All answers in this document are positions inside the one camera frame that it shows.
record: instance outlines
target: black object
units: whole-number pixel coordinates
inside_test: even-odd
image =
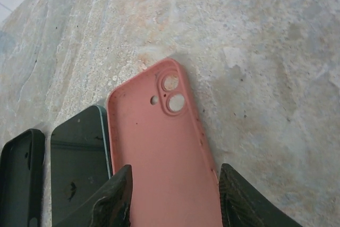
[[[53,226],[77,210],[111,177],[106,110],[90,106],[59,125],[51,135]]]
[[[45,136],[30,129],[5,144],[0,159],[0,226],[40,226]]]
[[[131,196],[132,171],[125,165],[55,227],[129,227]]]
[[[229,164],[222,164],[219,195],[223,227],[301,227]]]

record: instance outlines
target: black smartphone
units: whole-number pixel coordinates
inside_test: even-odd
[[[93,105],[51,135],[52,226],[112,177],[106,110]]]

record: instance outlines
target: tile grout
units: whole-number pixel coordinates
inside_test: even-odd
[[[7,9],[10,12],[13,12],[11,9],[9,9],[7,6],[5,6],[3,3],[0,2],[0,6],[2,6],[3,8]]]

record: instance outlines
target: black phone case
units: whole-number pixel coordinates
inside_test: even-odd
[[[229,164],[222,164],[219,195],[223,227],[302,227]]]
[[[7,142],[0,159],[0,226],[40,227],[45,135],[29,129]]]

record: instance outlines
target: stone floor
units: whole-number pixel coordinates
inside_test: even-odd
[[[304,226],[340,226],[339,1],[26,0],[0,27],[1,144],[49,135],[171,55],[217,167]]]

